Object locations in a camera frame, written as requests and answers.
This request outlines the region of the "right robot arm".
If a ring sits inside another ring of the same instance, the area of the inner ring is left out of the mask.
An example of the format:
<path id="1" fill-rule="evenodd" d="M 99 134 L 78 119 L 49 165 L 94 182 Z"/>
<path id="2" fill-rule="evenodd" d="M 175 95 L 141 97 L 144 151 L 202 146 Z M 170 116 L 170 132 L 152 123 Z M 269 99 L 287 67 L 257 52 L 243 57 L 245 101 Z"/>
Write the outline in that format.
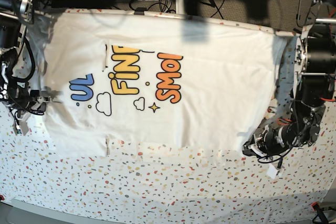
<path id="1" fill-rule="evenodd" d="M 1 8 L 13 12 L 1 12 L 1 103 L 18 114 L 30 113 L 37 116 L 45 114 L 47 103 L 53 102 L 51 96 L 42 96 L 40 90 L 30 90 L 29 80 L 37 72 L 36 62 L 29 40 L 27 27 L 34 23 L 35 0 L 1 0 Z M 16 77 L 13 69 L 26 47 L 31 63 L 28 76 Z"/>

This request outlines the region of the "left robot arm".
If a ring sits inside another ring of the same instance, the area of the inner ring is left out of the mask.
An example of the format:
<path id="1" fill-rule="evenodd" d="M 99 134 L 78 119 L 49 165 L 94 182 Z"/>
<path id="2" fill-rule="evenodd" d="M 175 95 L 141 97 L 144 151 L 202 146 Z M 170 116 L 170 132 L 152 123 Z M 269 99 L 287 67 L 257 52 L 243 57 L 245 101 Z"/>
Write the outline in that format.
<path id="1" fill-rule="evenodd" d="M 326 103 L 335 102 L 335 11 L 320 17 L 323 6 L 329 4 L 314 0 L 296 40 L 288 104 L 284 110 L 268 108 L 272 117 L 243 145 L 244 156 L 270 164 L 316 143 Z"/>

